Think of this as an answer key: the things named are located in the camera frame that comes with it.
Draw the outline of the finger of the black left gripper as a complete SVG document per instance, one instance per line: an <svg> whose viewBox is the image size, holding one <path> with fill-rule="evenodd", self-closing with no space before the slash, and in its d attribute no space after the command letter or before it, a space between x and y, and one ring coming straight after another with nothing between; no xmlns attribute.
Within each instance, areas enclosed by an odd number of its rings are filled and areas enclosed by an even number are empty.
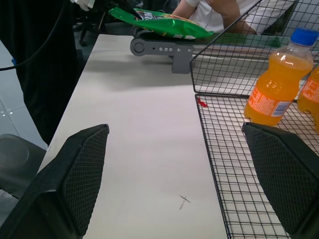
<svg viewBox="0 0 319 239"><path fill-rule="evenodd" d="M119 8L124 10L125 12L133 15L137 19L141 19L141 16L130 6L127 2L121 2L119 3Z"/></svg>

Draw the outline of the orange soda bottle blue cap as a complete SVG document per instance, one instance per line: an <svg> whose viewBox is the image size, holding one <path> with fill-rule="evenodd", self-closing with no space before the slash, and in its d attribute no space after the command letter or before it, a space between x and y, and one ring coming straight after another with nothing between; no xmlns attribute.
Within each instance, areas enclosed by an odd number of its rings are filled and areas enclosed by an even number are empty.
<svg viewBox="0 0 319 239"><path fill-rule="evenodd" d="M319 32L297 28L289 43L272 52L268 69L258 78L244 116L251 122L277 125L299 92L300 80L314 67L311 48Z"/></svg>

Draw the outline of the grey plastic stool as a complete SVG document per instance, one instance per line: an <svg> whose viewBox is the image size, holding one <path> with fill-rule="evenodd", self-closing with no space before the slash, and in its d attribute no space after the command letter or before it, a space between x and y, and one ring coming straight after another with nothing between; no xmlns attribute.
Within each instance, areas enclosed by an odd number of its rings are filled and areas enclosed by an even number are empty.
<svg viewBox="0 0 319 239"><path fill-rule="evenodd" d="M0 189L20 199L45 154L45 149L16 135L0 135Z"/></svg>

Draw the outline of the black fabric backdrop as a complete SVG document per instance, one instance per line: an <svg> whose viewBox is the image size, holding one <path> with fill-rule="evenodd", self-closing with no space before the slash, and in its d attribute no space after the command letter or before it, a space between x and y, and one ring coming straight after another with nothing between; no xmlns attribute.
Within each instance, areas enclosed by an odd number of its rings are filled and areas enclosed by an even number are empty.
<svg viewBox="0 0 319 239"><path fill-rule="evenodd" d="M50 144L79 79L70 0L0 0L0 41L18 65L30 116Z"/></svg>

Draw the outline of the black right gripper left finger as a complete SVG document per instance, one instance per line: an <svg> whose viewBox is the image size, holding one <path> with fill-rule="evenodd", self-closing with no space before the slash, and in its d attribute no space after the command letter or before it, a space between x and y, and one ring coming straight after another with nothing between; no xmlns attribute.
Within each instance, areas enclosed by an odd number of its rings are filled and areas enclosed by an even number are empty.
<svg viewBox="0 0 319 239"><path fill-rule="evenodd" d="M109 126L67 138L0 226L0 239L82 239L99 194Z"/></svg>

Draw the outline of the grey conveyor belt unit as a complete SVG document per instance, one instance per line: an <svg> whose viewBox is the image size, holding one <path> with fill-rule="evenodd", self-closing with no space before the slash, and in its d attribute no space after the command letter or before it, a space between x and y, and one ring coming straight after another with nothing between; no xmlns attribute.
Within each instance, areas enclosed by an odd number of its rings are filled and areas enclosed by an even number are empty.
<svg viewBox="0 0 319 239"><path fill-rule="evenodd" d="M171 70L188 74L196 60L207 58L266 60L272 50L288 44L289 36L214 33L195 40L168 38L137 29L130 43L135 56L161 55L172 59Z"/></svg>

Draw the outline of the person in white shirt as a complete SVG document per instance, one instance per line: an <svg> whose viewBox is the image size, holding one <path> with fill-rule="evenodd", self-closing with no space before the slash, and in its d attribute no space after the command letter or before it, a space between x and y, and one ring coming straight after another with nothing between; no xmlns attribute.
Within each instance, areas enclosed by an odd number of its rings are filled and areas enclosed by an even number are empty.
<svg viewBox="0 0 319 239"><path fill-rule="evenodd" d="M180 0L173 15L189 19L206 31L261 34L283 15L292 0Z"/></svg>

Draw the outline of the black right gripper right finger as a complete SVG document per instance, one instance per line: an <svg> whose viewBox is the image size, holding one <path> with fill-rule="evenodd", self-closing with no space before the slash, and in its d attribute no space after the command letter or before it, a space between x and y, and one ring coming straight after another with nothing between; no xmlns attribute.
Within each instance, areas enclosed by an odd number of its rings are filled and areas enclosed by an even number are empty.
<svg viewBox="0 0 319 239"><path fill-rule="evenodd" d="M291 239L319 239L319 156L294 133L252 122L242 131L259 183Z"/></svg>

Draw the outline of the green chip bag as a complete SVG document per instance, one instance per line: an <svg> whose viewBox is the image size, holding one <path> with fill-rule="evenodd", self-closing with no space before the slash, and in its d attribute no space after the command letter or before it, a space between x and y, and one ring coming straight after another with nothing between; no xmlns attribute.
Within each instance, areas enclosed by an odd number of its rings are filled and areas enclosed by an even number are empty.
<svg viewBox="0 0 319 239"><path fill-rule="evenodd" d="M134 11L135 14L132 14L115 7L109 14L133 26L169 38L193 40L207 38L213 34L213 31L207 31L197 23L173 14L140 8L135 8Z"/></svg>

